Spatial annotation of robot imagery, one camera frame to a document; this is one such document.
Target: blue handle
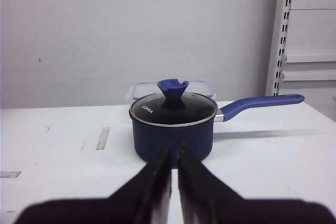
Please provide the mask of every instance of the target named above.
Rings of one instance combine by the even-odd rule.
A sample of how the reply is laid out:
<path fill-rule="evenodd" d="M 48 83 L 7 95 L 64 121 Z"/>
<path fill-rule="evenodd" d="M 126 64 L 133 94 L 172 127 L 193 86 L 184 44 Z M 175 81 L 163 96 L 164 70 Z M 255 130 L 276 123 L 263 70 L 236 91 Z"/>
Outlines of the blue handle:
<path fill-rule="evenodd" d="M 300 94 L 282 94 L 282 95 L 272 95 L 269 97 L 244 98 L 222 107 L 221 111 L 224 115 L 224 122 L 225 122 L 230 120 L 239 112 L 245 109 L 297 104 L 302 102 L 304 99 L 305 97 Z"/>
<path fill-rule="evenodd" d="M 158 87 L 167 100 L 179 100 L 189 82 L 179 83 L 177 79 L 166 79 L 158 82 Z"/>

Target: white wall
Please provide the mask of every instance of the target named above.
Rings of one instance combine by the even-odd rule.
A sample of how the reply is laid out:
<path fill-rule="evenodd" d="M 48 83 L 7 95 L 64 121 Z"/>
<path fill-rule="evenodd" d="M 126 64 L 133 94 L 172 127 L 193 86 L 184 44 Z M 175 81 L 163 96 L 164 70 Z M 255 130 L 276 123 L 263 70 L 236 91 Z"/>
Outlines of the white wall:
<path fill-rule="evenodd" d="M 1 0 L 3 108 L 123 104 L 139 81 L 264 95 L 276 0 Z"/>

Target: pan handle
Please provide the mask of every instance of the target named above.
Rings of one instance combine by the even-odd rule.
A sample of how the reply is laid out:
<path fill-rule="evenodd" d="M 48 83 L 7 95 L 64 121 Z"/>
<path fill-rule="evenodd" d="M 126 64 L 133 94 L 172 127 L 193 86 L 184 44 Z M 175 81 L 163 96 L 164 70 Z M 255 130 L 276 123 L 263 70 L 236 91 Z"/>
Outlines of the pan handle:
<path fill-rule="evenodd" d="M 278 105 L 287 105 L 287 104 L 297 104 L 302 102 L 305 99 L 304 96 L 300 94 L 282 94 L 282 95 L 271 95 L 268 97 L 252 97 L 244 98 L 233 103 L 230 103 L 222 108 L 220 108 L 223 113 L 224 119 L 221 119 L 221 122 L 225 122 L 233 118 L 239 112 L 258 107 L 267 107 L 267 106 L 278 106 Z"/>

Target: container lid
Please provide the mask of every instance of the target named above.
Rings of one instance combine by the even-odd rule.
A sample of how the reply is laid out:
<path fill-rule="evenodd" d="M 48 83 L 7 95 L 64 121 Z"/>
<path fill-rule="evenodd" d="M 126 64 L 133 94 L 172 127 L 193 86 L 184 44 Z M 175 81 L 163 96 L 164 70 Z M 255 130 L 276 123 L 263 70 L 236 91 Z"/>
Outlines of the container lid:
<path fill-rule="evenodd" d="M 188 81 L 189 85 L 186 88 L 186 92 L 193 92 L 198 94 L 203 94 L 207 97 L 214 98 L 214 90 L 210 85 L 202 80 Z M 135 84 L 131 89 L 130 97 L 136 101 L 139 98 L 144 97 L 148 94 L 158 93 L 160 89 L 157 82 L 139 82 Z"/>
<path fill-rule="evenodd" d="M 187 82 L 177 79 L 158 83 L 162 93 L 135 101 L 130 115 L 143 123 L 163 127 L 183 127 L 205 122 L 215 116 L 217 103 L 202 94 L 183 92 Z"/>

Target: lid rim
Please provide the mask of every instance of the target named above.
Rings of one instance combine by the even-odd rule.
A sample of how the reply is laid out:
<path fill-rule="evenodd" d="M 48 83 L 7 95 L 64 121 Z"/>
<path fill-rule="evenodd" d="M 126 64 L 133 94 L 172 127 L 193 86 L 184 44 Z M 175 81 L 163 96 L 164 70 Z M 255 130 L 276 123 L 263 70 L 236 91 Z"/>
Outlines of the lid rim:
<path fill-rule="evenodd" d="M 144 97 L 141 97 L 140 99 L 134 101 L 129 109 L 129 115 L 131 117 L 131 119 L 135 119 L 137 121 L 140 121 L 144 124 L 147 124 L 147 125 L 151 125 L 151 126 L 158 126 L 158 127 L 187 127 L 187 126 L 193 126 L 193 125 L 197 125 L 197 124 L 201 124 L 201 123 L 204 123 L 208 120 L 210 120 L 211 118 L 214 118 L 215 115 L 217 114 L 217 110 L 218 110 L 218 105 L 217 103 L 212 100 L 211 98 L 207 97 L 206 95 L 203 95 L 203 94 L 199 94 L 199 93 L 194 93 L 194 92 L 184 92 L 184 93 L 189 93 L 189 94 L 197 94 L 197 95 L 200 95 L 204 98 L 206 98 L 208 101 L 211 101 L 212 105 L 214 106 L 214 111 L 211 115 L 207 116 L 206 118 L 204 119 L 201 119 L 201 120 L 198 120 L 198 121 L 195 121 L 195 122 L 190 122 L 190 123 L 180 123 L 180 124 L 161 124 L 161 123 L 152 123 L 152 122 L 148 122 L 148 121 L 145 121 L 143 119 L 140 119 L 139 117 L 137 117 L 132 109 L 134 108 L 134 106 L 140 102 L 142 100 L 142 98 L 146 98 L 150 95 L 154 95 L 154 94 L 157 94 L 157 93 L 152 93 L 152 94 L 148 94 L 148 95 L 145 95 Z"/>

